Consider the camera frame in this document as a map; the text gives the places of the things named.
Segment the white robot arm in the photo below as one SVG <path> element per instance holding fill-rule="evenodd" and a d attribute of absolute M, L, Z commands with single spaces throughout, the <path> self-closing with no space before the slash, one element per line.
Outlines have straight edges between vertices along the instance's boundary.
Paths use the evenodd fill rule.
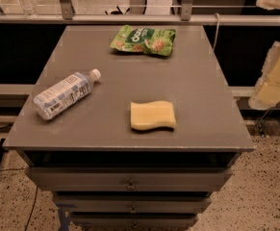
<path fill-rule="evenodd" d="M 266 9 L 280 10 L 280 0 L 257 0 L 256 6 Z M 267 52 L 262 68 L 262 76 L 258 79 L 248 105 L 255 110 L 268 110 L 280 102 L 280 42 L 275 41 Z"/>

